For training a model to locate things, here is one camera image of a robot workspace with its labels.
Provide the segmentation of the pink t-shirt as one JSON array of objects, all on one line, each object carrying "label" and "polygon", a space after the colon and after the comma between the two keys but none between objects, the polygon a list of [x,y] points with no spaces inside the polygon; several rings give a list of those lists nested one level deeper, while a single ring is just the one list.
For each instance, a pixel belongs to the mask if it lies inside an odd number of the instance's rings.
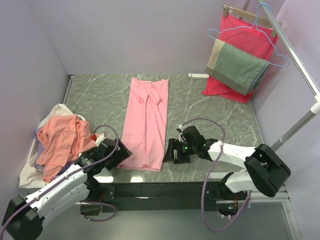
[{"label": "pink t-shirt", "polygon": [[169,81],[131,79],[122,143],[132,153],[119,169],[160,172],[165,156]]}]

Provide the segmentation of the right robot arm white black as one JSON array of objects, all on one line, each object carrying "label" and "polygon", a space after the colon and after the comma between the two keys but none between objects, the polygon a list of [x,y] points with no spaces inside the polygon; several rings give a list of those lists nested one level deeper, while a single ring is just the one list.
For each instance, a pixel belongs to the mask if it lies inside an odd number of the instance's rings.
[{"label": "right robot arm white black", "polygon": [[273,198],[291,175],[289,167],[266,144],[244,147],[204,138],[195,126],[180,131],[178,139],[171,138],[163,162],[185,164],[191,156],[241,167],[227,173],[219,182],[218,194],[230,200],[239,192],[258,191]]}]

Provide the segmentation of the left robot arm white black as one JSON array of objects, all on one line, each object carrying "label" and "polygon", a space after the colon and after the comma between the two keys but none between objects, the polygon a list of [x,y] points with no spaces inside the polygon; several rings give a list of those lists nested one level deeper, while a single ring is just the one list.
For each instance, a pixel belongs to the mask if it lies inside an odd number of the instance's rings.
[{"label": "left robot arm white black", "polygon": [[103,188],[95,179],[103,169],[117,167],[132,153],[120,140],[105,138],[98,146],[79,155],[76,161],[45,187],[12,198],[6,209],[2,232],[14,240],[35,240],[45,225],[77,202],[97,204]]}]

